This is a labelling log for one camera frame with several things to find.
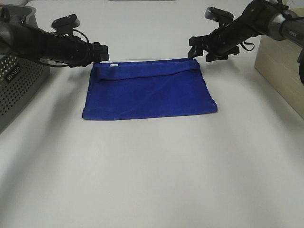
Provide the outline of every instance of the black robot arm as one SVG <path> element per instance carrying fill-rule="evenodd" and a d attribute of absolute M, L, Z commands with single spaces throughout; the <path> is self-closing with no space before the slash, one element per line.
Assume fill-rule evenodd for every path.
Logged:
<path fill-rule="evenodd" d="M 267 35 L 275 40 L 288 39 L 304 48 L 304 18 L 289 10 L 282 0 L 253 0 L 243 14 L 233 20 L 233 15 L 217 8 L 208 8 L 205 17 L 219 23 L 219 28 L 209 35 L 192 37 L 188 58 L 203 56 L 206 61 L 226 60 L 228 55 L 239 53 L 250 37 Z M 304 84 L 304 51 L 299 56 L 300 78 Z"/>
<path fill-rule="evenodd" d="M 11 53 L 35 62 L 40 59 L 65 63 L 69 67 L 85 67 L 91 63 L 109 60 L 108 48 L 100 43 L 89 43 L 87 37 L 74 29 L 79 26 L 75 14 L 57 19 L 48 33 L 26 24 L 18 15 L 10 15 L 7 8 L 0 14 L 0 54 Z M 86 41 L 74 36 L 82 34 Z"/>

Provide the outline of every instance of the table surface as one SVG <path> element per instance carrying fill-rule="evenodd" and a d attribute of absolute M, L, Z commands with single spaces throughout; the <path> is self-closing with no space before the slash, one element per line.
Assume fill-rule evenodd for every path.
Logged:
<path fill-rule="evenodd" d="M 202 9 L 241 11 L 248 4 L 233 2 L 230 8 L 223 0 L 29 5 L 45 30 L 51 18 L 75 12 L 91 41 L 109 45 L 112 60 L 143 60 L 184 57 L 183 39 L 211 28 L 202 27 Z M 117 37 L 125 11 L 147 18 Z M 151 11 L 156 20 L 170 15 L 169 24 L 175 18 L 168 30 L 180 27 L 171 40 L 177 45 L 160 42 L 169 35 L 155 33 L 166 28 L 148 21 Z M 90 27 L 99 12 L 109 16 L 107 25 Z M 148 29 L 133 25 L 151 28 L 149 47 Z M 140 48 L 128 52 L 134 44 Z M 198 59 L 216 114 L 123 121 L 81 118 L 91 66 L 53 69 L 0 135 L 0 227 L 302 227 L 304 121 L 254 69 L 254 60 L 252 53 L 208 64 Z"/>

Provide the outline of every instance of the folded cloth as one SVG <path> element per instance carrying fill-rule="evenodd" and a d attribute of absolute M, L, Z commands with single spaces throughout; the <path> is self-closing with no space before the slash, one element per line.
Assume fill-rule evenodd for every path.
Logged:
<path fill-rule="evenodd" d="M 196 60 L 98 63 L 91 71 L 82 117 L 141 119 L 217 109 Z"/>

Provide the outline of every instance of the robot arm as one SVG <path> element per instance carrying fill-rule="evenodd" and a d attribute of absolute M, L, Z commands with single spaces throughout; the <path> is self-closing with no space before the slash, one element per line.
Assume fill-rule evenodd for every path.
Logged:
<path fill-rule="evenodd" d="M 233 15 L 227 11 L 208 8 L 205 17 L 217 21 L 219 28 L 209 35 L 192 37 L 188 57 L 203 56 L 205 50 L 208 52 L 207 62 L 226 60 L 228 55 L 239 53 L 237 45 L 244 46 L 244 41 L 258 35 L 267 35 L 275 40 L 288 39 L 304 48 L 304 18 L 288 9 L 282 0 L 253 0 L 243 14 L 233 20 Z M 304 49 L 298 62 L 300 78 L 304 84 Z"/>
<path fill-rule="evenodd" d="M 11 53 L 21 58 L 40 62 L 42 59 L 65 63 L 69 67 L 85 67 L 89 64 L 109 60 L 108 48 L 100 43 L 89 43 L 87 37 L 74 29 L 79 26 L 75 14 L 60 18 L 52 23 L 56 32 L 45 32 L 27 24 L 9 8 L 0 14 L 0 54 Z M 74 36 L 78 32 L 86 42 Z"/>

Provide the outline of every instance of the blue towel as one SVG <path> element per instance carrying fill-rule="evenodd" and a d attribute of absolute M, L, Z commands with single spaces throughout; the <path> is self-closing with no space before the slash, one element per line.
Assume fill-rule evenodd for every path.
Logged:
<path fill-rule="evenodd" d="M 98 63 L 91 71 L 82 117 L 141 119 L 217 109 L 196 60 Z"/>

